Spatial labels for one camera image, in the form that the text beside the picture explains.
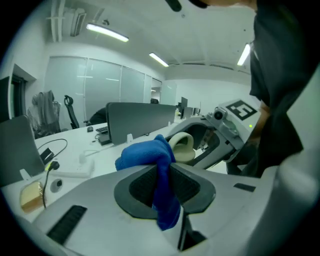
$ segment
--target blue cloth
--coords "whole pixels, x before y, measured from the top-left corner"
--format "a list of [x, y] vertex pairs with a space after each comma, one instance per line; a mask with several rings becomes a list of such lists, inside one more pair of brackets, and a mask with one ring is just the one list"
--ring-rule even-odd
[[157, 224], [161, 230], [174, 227], [179, 219], [180, 204], [169, 187], [169, 165], [175, 162], [169, 143], [160, 134], [154, 140], [128, 146], [115, 161], [117, 171], [133, 166], [157, 164], [157, 184], [152, 208], [158, 213]]

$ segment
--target led light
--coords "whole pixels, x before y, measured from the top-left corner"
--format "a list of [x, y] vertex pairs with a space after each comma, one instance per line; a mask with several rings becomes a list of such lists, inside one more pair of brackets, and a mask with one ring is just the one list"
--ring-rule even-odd
[[113, 38], [116, 38], [116, 39], [119, 39], [120, 41], [122, 42], [128, 42], [129, 41], [129, 38], [124, 36], [124, 35], [121, 35], [113, 30], [110, 30], [108, 28], [105, 28], [103, 26], [99, 26], [99, 25], [95, 25], [95, 24], [92, 24], [92, 23], [88, 23], [86, 25], [86, 29], [87, 30], [91, 30], [91, 31], [95, 31], [95, 32], [98, 32], [98, 33], [101, 33], [101, 34], [104, 34], [104, 35], [107, 35], [107, 36], [110, 36], [110, 37], [113, 37]]
[[167, 63], [165, 63], [162, 59], [160, 59], [157, 55], [155, 55], [153, 52], [149, 54], [150, 57], [154, 58], [157, 62], [161, 63], [165, 67], [169, 67]]
[[241, 54], [241, 57], [237, 63], [238, 66], [242, 66], [245, 63], [245, 60], [248, 57], [249, 53], [250, 53], [250, 45], [247, 43], [245, 45], [243, 53]]
[[119, 81], [118, 79], [111, 79], [111, 78], [106, 78], [106, 80]]

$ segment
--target office chair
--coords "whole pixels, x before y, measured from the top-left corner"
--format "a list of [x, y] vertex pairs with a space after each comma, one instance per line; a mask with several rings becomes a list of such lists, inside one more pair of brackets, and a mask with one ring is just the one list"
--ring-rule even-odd
[[[74, 99], [73, 98], [71, 98], [68, 95], [64, 95], [64, 105], [65, 105], [65, 107], [66, 107], [66, 109], [68, 110], [68, 113], [69, 113], [69, 117], [70, 117], [70, 120], [71, 120], [70, 125], [71, 125], [72, 129], [77, 129], [77, 128], [79, 128], [79, 123], [78, 123], [78, 120], [76, 118], [74, 108], [72, 107], [73, 103], [74, 103]], [[86, 126], [88, 126], [88, 123], [89, 123], [88, 120], [83, 121], [83, 122], [86, 123]]]

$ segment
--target black rubber pad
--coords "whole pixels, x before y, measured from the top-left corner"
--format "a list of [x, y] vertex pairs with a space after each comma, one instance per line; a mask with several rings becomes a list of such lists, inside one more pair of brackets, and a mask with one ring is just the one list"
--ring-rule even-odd
[[73, 205], [71, 208], [62, 216], [62, 218], [53, 226], [48, 232], [47, 236], [58, 244], [63, 245], [72, 231], [75, 229], [87, 208]]

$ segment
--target office desk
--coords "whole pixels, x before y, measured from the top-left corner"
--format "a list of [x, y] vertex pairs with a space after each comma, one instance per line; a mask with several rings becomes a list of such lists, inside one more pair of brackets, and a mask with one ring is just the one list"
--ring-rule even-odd
[[[106, 123], [92, 125], [93, 132], [87, 132], [87, 127], [68, 130], [65, 132], [36, 139], [35, 144], [38, 148], [44, 143], [52, 140], [66, 139], [68, 141], [68, 146], [57, 156], [57, 158], [54, 158], [54, 160], [57, 160], [60, 164], [59, 170], [71, 168], [74, 164], [74, 161], [78, 161], [79, 155], [85, 152], [87, 158], [93, 159], [95, 164], [94, 171], [89, 177], [90, 179], [93, 177], [116, 172], [115, 161], [118, 157], [120, 157], [121, 152], [124, 148], [134, 143], [153, 140], [158, 134], [162, 134], [165, 137], [168, 135], [171, 129], [180, 122], [181, 120], [177, 119], [175, 120], [175, 123], [171, 124], [170, 126], [153, 131], [149, 134], [149, 136], [141, 136], [134, 139], [130, 143], [123, 143], [120, 145], [113, 145], [111, 143], [101, 146], [98, 141], [95, 141], [95, 136], [98, 134], [96, 132], [96, 129], [107, 126]], [[43, 146], [39, 150], [39, 153], [41, 154], [46, 148], [49, 147], [53, 151], [53, 153], [56, 154], [65, 146], [65, 143], [66, 142], [63, 140], [53, 141]], [[40, 214], [40, 212], [44, 210], [44, 207], [40, 207], [31, 213], [24, 213], [20, 207], [20, 192], [24, 186], [30, 184], [32, 181], [39, 180], [44, 185], [45, 179], [46, 172], [42, 172], [39, 175], [32, 177], [30, 180], [21, 180], [1, 188], [1, 191], [6, 198], [9, 207], [14, 214], [19, 215], [32, 222]], [[56, 179], [62, 179], [62, 188], [58, 192], [52, 193], [50, 190], [50, 185]], [[49, 173], [47, 187], [45, 189], [46, 205], [48, 206], [52, 204], [54, 201], [56, 201], [64, 194], [86, 180], [87, 178], [58, 177], [50, 175]]]

